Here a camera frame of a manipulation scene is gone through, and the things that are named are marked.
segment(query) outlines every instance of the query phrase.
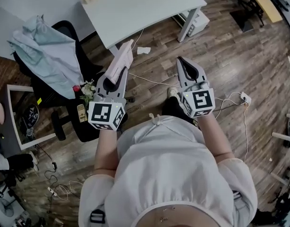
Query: flower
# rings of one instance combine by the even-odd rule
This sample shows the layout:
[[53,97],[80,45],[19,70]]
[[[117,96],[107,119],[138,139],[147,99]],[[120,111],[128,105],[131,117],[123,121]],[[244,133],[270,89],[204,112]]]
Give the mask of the flower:
[[74,89],[74,92],[78,92],[78,91],[80,91],[81,88],[80,88],[80,86],[76,85],[76,86],[73,86],[73,89]]

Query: wooden floor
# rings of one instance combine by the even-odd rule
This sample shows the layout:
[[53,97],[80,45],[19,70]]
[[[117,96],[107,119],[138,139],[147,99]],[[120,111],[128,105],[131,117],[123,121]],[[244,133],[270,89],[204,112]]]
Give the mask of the wooden floor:
[[[246,163],[250,167],[259,199],[261,210],[271,210],[268,201],[274,197],[279,184],[272,179],[271,172],[282,175],[290,166],[290,149],[282,146],[282,140],[271,137],[272,131],[283,133],[290,113],[290,30],[284,21],[260,28],[258,18],[252,19],[254,30],[242,33],[229,12],[237,10],[235,0],[206,0],[208,5],[203,12],[210,19],[208,27],[199,35],[187,37],[179,44],[177,36],[179,26],[170,18],[146,28],[138,41],[138,46],[151,47],[146,55],[137,55],[134,49],[134,62],[130,73],[168,84],[178,85],[176,58],[185,56],[201,65],[214,89],[216,97],[226,98],[232,92],[244,91],[252,98],[246,111],[249,153]],[[131,38],[137,39],[140,33]],[[112,60],[98,36],[84,45],[84,50],[93,63],[107,67]],[[8,62],[14,70],[15,63]],[[161,113],[166,99],[167,86],[155,85],[142,79],[129,76],[126,96],[135,96],[134,103],[127,104],[127,129],[149,119],[149,113]],[[238,95],[232,99],[239,102]],[[244,106],[225,109],[218,117],[234,153],[243,159],[246,153],[246,136],[243,112]],[[49,113],[41,111],[42,121],[37,134],[52,131]],[[68,185],[69,180],[83,182],[92,174],[95,154],[95,142],[82,143],[77,139],[70,123],[65,127],[65,141],[51,139],[41,146],[51,155],[58,165],[59,184]],[[42,152],[39,158],[39,172],[29,172],[26,180],[18,184],[16,193],[26,202],[24,206],[32,216],[57,217],[66,226],[77,226],[79,199],[73,195],[68,201],[53,198],[52,214],[46,211],[50,207],[49,181],[44,177],[46,170],[51,170],[50,159]],[[73,192],[79,195],[81,185],[72,183]],[[62,198],[60,189],[56,190]]]

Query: white top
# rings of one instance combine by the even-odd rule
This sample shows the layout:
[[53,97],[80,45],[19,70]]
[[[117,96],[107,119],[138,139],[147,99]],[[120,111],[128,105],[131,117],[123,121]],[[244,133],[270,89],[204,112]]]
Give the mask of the white top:
[[93,0],[82,5],[109,49],[143,28],[206,4],[204,0]]
[[9,170],[9,162],[0,154],[0,170]]
[[257,195],[247,165],[239,159],[216,164],[201,131],[184,120],[162,116],[154,122],[120,137],[115,178],[95,175],[85,181],[79,226],[93,226],[91,212],[102,209],[103,226],[135,227],[150,210],[174,204],[193,206],[221,227],[248,226]]

